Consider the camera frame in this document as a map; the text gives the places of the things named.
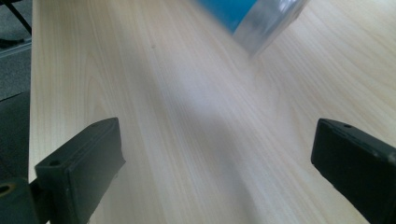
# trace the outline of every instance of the gray floor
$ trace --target gray floor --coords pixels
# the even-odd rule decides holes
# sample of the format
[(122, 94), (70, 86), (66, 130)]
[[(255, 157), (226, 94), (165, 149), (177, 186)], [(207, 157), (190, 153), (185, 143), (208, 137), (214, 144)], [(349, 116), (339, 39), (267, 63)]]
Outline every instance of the gray floor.
[[(13, 5), (32, 24), (32, 0), (22, 0)], [(0, 38), (22, 39), (29, 36), (8, 8), (0, 6)], [(0, 59), (0, 100), (30, 90), (30, 63), (30, 50)]]

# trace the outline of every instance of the wooden table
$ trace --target wooden table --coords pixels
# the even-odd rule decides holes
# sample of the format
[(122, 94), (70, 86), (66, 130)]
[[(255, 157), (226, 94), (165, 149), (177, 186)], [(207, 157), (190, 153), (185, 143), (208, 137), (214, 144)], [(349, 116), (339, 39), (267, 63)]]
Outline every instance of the wooden table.
[(120, 119), (91, 223), (365, 223), (310, 162), (319, 118), (396, 146), (396, 2), (311, 1), (249, 58), (189, 0), (37, 0), (30, 177)]

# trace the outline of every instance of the blue label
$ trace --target blue label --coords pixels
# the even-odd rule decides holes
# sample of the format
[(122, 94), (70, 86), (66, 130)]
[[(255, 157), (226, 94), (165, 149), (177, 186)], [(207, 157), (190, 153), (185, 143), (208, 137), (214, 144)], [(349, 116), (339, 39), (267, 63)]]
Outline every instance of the blue label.
[(232, 33), (257, 0), (198, 0)]

